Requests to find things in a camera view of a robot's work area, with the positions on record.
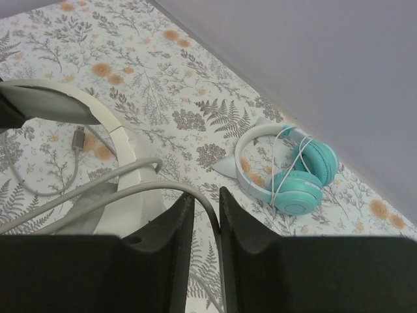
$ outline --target gray wall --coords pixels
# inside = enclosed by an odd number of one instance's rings
[[[417,222],[416,0],[156,0]]]
[[[0,0],[0,18],[7,18],[22,12],[44,7],[57,0]]]

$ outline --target cat ear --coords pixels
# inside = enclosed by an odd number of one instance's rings
[[[271,124],[271,123],[272,122],[269,119],[260,117],[256,121],[255,126]],[[222,175],[237,179],[236,161],[235,161],[235,155],[233,153],[221,159],[219,162],[213,164],[211,168]]]
[[[256,121],[255,126],[271,124],[271,123],[272,123],[272,121],[270,121],[269,119],[265,119],[264,117],[260,117]]]
[[[235,155],[233,153],[214,163],[211,168],[222,175],[237,179]]]

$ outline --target headphones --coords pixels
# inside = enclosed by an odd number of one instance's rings
[[[36,117],[69,123],[102,124],[113,140],[119,167],[155,156],[151,154],[152,147],[148,142],[141,140],[117,112],[76,87],[49,80],[10,80],[1,82],[0,87],[2,94],[16,107],[36,107]],[[154,167],[144,166],[120,176],[117,191],[144,181],[157,180]],[[93,233],[126,237],[164,211],[160,190],[133,194],[107,205]]]
[[[262,188],[244,173],[240,157],[245,146],[252,140],[278,134],[298,142],[293,150],[294,162],[289,171],[273,174],[270,186]],[[236,178],[249,195],[273,205],[280,212],[287,215],[306,215],[321,204],[323,187],[334,180],[339,168],[339,160],[334,150],[325,143],[309,138],[311,137],[296,127],[280,126],[260,118],[239,139],[234,156],[220,160],[212,168],[223,175]]]

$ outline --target floral fabric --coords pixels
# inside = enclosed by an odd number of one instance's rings
[[[218,207],[227,186],[241,205],[280,235],[395,235],[416,237],[417,229],[341,164],[326,187],[324,203],[306,216],[285,216],[243,194],[237,182],[211,166],[233,152],[238,138],[258,117],[287,121],[219,60],[152,5],[140,0],[68,1],[0,20],[0,77],[42,78],[72,84],[116,109],[151,142],[164,160],[160,179],[189,183]],[[75,125],[34,119],[9,130],[7,145],[26,182],[39,191],[62,188],[74,168],[70,143]],[[94,127],[109,139],[102,127]],[[259,138],[242,155],[242,165],[258,184],[272,174],[273,137]],[[291,163],[294,143],[274,151],[274,173]],[[87,132],[76,188],[117,167],[109,149]],[[180,192],[163,191],[169,207]],[[12,176],[0,150],[0,225],[50,201],[26,192]],[[65,215],[74,200],[20,226],[30,233]],[[190,270],[218,301],[218,260],[209,220],[199,205]],[[187,313],[217,312],[193,278]]]

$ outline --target teal headphones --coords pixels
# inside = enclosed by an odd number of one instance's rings
[[[268,188],[256,185],[244,173],[240,156],[245,146],[253,139],[278,135],[293,139],[299,144],[293,151],[293,164],[289,171],[273,174]],[[339,160],[334,150],[325,143],[313,140],[295,127],[280,126],[269,120],[260,119],[236,144],[234,156],[228,156],[212,167],[226,176],[238,179],[248,194],[273,205],[288,215],[312,213],[323,199],[323,187],[329,185],[336,176]]]

